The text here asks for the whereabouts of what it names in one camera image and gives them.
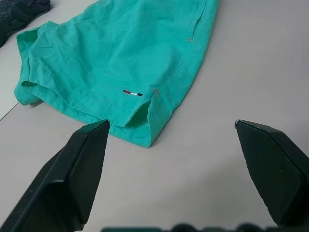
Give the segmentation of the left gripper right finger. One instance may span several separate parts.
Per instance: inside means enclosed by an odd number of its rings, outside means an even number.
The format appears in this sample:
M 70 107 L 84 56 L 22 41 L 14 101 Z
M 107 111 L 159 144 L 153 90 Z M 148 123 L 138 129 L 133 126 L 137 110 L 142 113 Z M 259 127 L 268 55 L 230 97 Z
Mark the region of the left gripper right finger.
M 250 177 L 273 221 L 309 227 L 309 157 L 282 131 L 237 120 Z

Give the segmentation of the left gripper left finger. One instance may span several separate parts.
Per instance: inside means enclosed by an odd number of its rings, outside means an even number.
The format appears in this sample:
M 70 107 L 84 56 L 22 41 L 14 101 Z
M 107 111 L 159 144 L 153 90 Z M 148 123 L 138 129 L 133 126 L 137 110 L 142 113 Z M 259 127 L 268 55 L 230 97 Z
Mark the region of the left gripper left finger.
M 77 232 L 89 220 L 101 179 L 110 123 L 75 131 L 41 168 L 0 232 Z

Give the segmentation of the green shorts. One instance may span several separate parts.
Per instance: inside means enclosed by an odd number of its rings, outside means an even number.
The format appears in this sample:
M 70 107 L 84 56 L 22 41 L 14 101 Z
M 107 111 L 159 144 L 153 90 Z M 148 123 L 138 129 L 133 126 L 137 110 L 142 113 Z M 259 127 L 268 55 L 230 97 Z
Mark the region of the green shorts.
M 219 0 L 98 0 L 17 35 L 22 105 L 44 101 L 149 147 L 199 71 Z

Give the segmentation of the dark rolled garment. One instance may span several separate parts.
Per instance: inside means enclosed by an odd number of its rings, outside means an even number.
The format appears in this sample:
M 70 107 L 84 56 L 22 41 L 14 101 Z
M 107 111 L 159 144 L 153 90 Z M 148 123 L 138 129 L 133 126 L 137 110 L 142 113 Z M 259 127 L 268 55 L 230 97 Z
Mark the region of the dark rolled garment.
M 14 33 L 50 9 L 50 0 L 0 0 L 0 48 Z

